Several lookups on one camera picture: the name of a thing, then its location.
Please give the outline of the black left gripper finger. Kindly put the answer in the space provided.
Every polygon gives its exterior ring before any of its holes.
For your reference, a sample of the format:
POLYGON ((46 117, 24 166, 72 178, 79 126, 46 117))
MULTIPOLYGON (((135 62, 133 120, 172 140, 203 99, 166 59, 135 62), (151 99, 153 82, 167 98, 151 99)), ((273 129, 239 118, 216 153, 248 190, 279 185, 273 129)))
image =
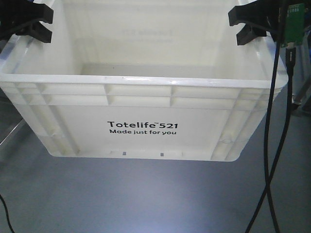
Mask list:
POLYGON ((48 30, 40 22, 31 23, 19 30, 16 35, 28 35, 43 43, 51 43, 52 41, 52 31, 48 30))
POLYGON ((19 22, 53 23, 53 9, 44 3, 34 3, 28 0, 17 0, 15 6, 19 22))

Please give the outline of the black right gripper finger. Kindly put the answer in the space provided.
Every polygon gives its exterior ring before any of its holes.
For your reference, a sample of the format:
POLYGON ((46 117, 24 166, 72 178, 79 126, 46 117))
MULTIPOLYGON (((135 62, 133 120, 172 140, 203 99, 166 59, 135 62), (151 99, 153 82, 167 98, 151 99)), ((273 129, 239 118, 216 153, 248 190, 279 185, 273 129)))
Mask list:
POLYGON ((245 24, 244 27, 236 34, 237 45, 243 46, 256 39, 257 37, 266 37, 267 32, 262 29, 245 24))
POLYGON ((265 1, 256 0, 254 2, 234 6, 228 12, 229 26, 244 23, 250 26, 266 26, 265 1))

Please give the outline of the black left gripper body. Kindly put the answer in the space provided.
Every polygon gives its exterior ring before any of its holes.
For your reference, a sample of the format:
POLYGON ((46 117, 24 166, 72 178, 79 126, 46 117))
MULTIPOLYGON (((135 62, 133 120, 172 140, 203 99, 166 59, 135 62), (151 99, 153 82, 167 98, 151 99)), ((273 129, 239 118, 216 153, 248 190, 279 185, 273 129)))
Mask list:
POLYGON ((31 0, 0 1, 0 39, 6 40, 29 20, 31 0))

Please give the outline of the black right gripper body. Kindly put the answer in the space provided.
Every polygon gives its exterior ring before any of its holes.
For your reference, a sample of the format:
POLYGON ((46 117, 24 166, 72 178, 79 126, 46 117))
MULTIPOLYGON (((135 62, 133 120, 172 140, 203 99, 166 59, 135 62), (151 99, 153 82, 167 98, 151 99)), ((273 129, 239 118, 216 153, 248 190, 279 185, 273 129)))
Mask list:
POLYGON ((279 36, 281 8, 285 0, 258 0, 258 28, 269 32, 273 41, 279 36))

